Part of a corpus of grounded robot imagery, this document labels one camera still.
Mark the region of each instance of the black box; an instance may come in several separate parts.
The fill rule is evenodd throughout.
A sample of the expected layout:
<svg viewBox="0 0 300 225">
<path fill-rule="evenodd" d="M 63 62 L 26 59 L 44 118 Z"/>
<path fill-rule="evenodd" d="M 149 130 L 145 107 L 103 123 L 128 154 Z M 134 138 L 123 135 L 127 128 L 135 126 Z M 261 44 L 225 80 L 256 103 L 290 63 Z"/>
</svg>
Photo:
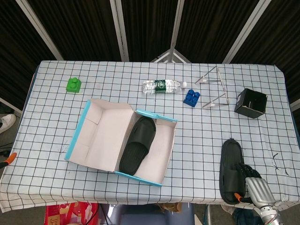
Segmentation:
<svg viewBox="0 0 300 225">
<path fill-rule="evenodd" d="M 236 101 L 236 113 L 255 119 L 266 112 L 267 95 L 245 88 Z"/>
</svg>

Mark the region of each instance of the green toy block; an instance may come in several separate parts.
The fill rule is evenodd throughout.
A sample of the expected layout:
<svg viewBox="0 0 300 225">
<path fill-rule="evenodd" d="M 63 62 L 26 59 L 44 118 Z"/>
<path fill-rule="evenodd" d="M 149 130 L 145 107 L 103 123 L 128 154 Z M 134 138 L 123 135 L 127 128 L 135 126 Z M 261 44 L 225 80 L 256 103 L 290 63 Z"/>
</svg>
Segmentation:
<svg viewBox="0 0 300 225">
<path fill-rule="evenodd" d="M 80 90 L 80 86 L 81 86 L 81 81 L 78 78 L 76 77 L 70 78 L 69 81 L 67 82 L 66 90 L 69 92 L 78 93 Z"/>
</svg>

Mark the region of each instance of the blue toy block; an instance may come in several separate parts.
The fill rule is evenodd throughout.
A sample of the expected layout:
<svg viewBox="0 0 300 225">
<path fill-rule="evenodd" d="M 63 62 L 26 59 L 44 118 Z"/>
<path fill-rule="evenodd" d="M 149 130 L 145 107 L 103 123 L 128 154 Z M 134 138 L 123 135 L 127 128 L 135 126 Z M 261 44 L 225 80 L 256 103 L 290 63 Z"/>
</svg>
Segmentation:
<svg viewBox="0 0 300 225">
<path fill-rule="evenodd" d="M 199 97 L 200 97 L 199 92 L 194 92 L 193 90 L 189 90 L 187 92 L 186 99 L 183 101 L 183 103 L 190 105 L 191 107 L 195 107 Z"/>
</svg>

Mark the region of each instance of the white checkered tablecloth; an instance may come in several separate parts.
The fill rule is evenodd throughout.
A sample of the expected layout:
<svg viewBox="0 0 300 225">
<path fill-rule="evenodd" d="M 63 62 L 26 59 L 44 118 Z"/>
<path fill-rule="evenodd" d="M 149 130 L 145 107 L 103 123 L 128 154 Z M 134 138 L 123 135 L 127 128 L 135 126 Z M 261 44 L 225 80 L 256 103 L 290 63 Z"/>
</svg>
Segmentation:
<svg viewBox="0 0 300 225">
<path fill-rule="evenodd" d="M 219 96 L 219 83 L 195 85 L 212 64 L 43 61 L 31 86 L 13 152 L 0 185 L 2 211 L 70 201 L 145 204 L 224 203 L 219 192 L 221 146 L 234 138 L 245 163 L 268 182 L 279 209 L 300 201 L 300 150 L 283 73 L 276 66 L 218 65 L 229 105 L 202 109 Z M 79 93 L 67 93 L 70 77 Z M 212 72 L 208 76 L 216 78 Z M 179 94 L 142 92 L 145 80 L 186 81 L 201 97 L 195 108 Z M 268 95 L 266 114 L 250 119 L 234 112 L 237 95 L 250 88 Z M 178 120 L 172 157 L 161 188 L 64 160 L 86 101 L 126 102 Z"/>
</svg>

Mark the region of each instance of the slipper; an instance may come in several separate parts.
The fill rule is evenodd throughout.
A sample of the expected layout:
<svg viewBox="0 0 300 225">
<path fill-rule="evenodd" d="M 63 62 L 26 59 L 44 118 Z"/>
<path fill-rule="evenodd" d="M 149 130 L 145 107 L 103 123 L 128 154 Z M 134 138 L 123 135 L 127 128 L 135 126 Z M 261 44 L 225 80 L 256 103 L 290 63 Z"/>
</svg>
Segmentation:
<svg viewBox="0 0 300 225">
<path fill-rule="evenodd" d="M 244 164 L 240 144 L 234 139 L 225 141 L 221 153 L 219 185 L 222 199 L 227 204 L 239 203 L 234 193 L 238 193 L 242 197 L 245 196 L 245 179 L 236 167 L 240 163 Z"/>
<path fill-rule="evenodd" d="M 134 175 L 142 160 L 149 153 L 156 133 L 156 126 L 150 117 L 142 116 L 133 126 L 125 146 L 120 172 Z"/>
</svg>

